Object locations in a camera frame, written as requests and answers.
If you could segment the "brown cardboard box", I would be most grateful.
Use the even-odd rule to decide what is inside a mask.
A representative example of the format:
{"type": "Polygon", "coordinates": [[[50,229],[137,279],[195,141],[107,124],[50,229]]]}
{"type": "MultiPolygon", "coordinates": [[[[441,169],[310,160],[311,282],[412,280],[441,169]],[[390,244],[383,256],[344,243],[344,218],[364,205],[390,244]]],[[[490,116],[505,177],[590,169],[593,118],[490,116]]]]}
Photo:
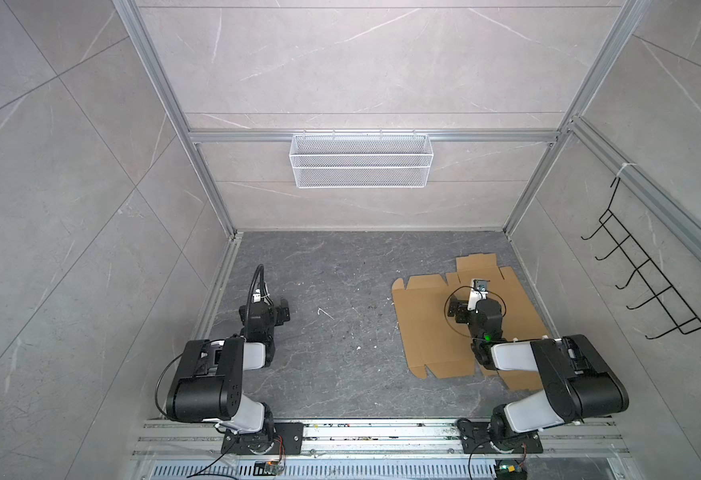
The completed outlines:
{"type": "Polygon", "coordinates": [[[444,316],[444,303],[455,293],[468,296],[468,284],[488,282],[490,296],[505,304],[503,337],[508,340],[540,338],[548,334],[514,272],[499,267],[494,254],[456,259],[456,272],[399,278],[391,293],[409,370],[420,379],[431,372],[439,379],[472,376],[477,363],[470,349],[468,328],[444,316]]]}

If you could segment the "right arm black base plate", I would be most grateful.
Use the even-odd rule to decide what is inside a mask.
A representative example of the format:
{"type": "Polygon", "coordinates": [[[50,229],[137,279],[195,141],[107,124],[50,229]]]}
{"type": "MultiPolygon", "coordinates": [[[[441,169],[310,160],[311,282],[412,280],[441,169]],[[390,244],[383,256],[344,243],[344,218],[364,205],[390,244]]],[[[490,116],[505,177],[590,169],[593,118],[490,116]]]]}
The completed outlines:
{"type": "Polygon", "coordinates": [[[497,419],[471,421],[459,418],[454,423],[465,454],[542,454],[536,431],[516,433],[497,419]]]}

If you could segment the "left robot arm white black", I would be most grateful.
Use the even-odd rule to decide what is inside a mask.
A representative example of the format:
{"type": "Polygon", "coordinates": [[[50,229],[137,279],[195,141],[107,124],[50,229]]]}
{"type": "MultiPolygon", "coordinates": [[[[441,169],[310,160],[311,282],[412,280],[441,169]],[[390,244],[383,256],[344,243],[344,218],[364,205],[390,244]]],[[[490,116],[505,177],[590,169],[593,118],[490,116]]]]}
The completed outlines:
{"type": "Polygon", "coordinates": [[[272,364],[276,327],[290,321],[284,299],[240,307],[242,333],[222,340],[192,340],[178,357],[166,395],[166,417],[180,423],[214,422],[243,436],[276,436],[272,410],[244,395],[244,372],[272,364]]]}

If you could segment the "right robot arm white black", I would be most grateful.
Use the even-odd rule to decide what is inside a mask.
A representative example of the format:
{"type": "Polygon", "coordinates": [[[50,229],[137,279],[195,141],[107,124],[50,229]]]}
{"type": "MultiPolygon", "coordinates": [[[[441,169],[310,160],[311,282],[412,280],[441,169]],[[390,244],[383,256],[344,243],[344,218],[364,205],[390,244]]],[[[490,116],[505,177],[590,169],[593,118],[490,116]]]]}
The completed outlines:
{"type": "Polygon", "coordinates": [[[473,290],[449,296],[444,318],[465,325],[477,363],[488,371],[536,373],[540,391],[492,411],[486,437],[500,451],[522,446],[539,430],[624,412],[626,388],[587,337],[510,341],[501,337],[505,305],[473,290]]]}

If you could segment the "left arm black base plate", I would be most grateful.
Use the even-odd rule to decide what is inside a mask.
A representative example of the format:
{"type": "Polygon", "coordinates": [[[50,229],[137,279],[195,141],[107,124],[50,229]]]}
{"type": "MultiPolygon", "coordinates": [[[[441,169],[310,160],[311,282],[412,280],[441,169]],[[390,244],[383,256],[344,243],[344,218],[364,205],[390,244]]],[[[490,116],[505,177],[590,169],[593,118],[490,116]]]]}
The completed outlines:
{"type": "Polygon", "coordinates": [[[300,422],[279,422],[256,433],[224,433],[222,453],[236,455],[298,455],[302,453],[304,427],[300,422]]]}

